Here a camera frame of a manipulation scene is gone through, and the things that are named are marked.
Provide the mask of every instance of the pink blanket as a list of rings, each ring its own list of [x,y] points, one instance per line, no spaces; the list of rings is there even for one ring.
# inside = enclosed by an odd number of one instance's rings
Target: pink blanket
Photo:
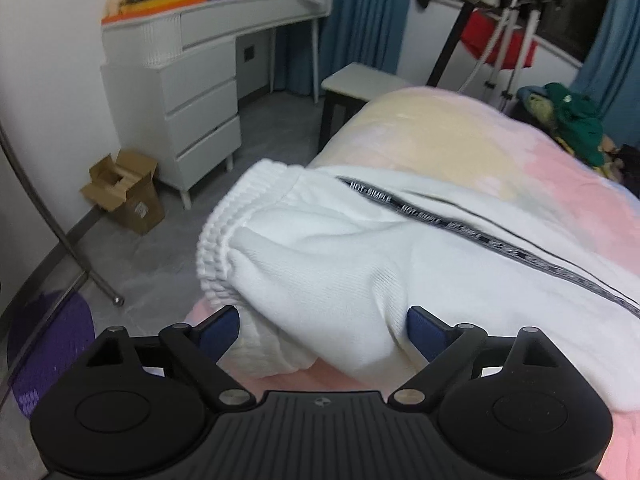
[[[493,194],[640,274],[640,202],[539,130],[481,102],[431,88],[387,94],[357,114],[311,166],[339,164],[409,171]],[[202,300],[186,322],[198,324],[220,307]],[[265,390],[363,389],[320,361],[287,376],[235,376],[258,398]],[[613,418],[613,438],[598,472],[606,480],[640,480],[640,412]]]

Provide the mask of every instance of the white stool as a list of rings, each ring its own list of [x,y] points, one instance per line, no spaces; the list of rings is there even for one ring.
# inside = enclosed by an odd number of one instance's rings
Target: white stool
[[[409,86],[413,85],[398,76],[360,63],[351,63],[322,81],[322,89],[326,94],[322,109],[318,153],[332,137],[331,125],[336,105],[343,106],[346,110],[342,122],[344,124],[369,101]]]

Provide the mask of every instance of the green clothing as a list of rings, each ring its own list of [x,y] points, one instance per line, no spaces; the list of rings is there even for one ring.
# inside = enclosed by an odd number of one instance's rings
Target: green clothing
[[[599,148],[604,130],[595,104],[560,83],[549,83],[545,89],[554,106],[556,136],[564,140],[580,160],[590,166],[602,166],[604,154]]]
[[[556,115],[553,103],[546,97],[532,92],[527,97],[526,109],[542,124],[550,133],[556,129]]]

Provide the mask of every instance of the white desk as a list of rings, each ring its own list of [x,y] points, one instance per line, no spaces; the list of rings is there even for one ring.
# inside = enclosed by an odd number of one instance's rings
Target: white desk
[[[105,25],[102,78],[122,147],[156,158],[190,208],[191,187],[225,159],[230,170],[241,143],[236,37],[271,29],[273,91],[275,28],[311,20],[318,102],[318,20],[331,11],[332,0],[213,0]]]

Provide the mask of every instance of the stool leg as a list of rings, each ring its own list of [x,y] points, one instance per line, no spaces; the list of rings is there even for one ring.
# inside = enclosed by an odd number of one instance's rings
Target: stool leg
[[[357,114],[360,110],[362,110],[363,107],[364,107],[364,104],[357,104],[357,105],[347,106],[344,109],[344,123],[342,125],[344,126],[346,123],[351,121],[351,118],[355,114]]]
[[[331,139],[331,123],[334,120],[335,100],[331,92],[324,96],[324,106],[322,107],[322,121],[320,123],[320,136],[318,138],[318,153],[326,146]]]

